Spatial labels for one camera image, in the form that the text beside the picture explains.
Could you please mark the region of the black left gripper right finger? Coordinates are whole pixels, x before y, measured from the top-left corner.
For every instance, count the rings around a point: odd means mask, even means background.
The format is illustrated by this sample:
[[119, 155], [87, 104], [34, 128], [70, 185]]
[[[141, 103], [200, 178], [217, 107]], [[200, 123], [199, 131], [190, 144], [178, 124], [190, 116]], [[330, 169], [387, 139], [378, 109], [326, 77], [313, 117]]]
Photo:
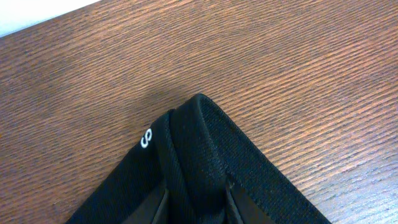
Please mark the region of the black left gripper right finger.
[[230, 224], [275, 224], [238, 184], [226, 183], [226, 215]]

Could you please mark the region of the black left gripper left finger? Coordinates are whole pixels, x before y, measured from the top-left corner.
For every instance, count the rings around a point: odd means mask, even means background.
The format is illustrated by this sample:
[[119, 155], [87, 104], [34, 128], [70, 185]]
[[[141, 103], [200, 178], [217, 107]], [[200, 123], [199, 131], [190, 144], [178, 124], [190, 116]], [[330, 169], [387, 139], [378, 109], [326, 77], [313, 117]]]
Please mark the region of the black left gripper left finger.
[[155, 189], [139, 205], [123, 224], [168, 224], [169, 223], [169, 191]]

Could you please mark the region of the black polo shirt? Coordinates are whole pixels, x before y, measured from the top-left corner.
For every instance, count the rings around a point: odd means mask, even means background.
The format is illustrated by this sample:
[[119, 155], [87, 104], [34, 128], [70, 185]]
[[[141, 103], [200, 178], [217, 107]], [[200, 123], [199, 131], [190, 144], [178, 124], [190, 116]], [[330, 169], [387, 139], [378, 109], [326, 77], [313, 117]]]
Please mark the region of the black polo shirt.
[[161, 188], [169, 191], [169, 223], [228, 223], [227, 181], [242, 187], [275, 223], [327, 222], [202, 94], [153, 122], [69, 222], [123, 223]]

